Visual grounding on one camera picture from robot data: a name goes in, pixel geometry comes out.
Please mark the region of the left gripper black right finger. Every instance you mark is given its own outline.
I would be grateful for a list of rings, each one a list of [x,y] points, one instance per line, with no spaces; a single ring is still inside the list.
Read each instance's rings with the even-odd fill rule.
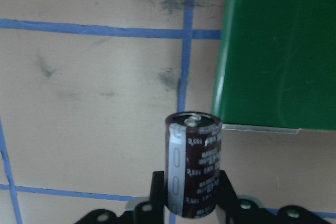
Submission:
[[[219,187],[216,198],[218,223],[244,223],[245,209],[224,170],[219,172]]]

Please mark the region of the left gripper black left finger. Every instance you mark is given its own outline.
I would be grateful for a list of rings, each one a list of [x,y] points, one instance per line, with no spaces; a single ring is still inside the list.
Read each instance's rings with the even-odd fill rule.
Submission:
[[[166,200],[164,182],[164,171],[153,172],[149,198],[135,206],[133,211],[134,223],[164,224]]]

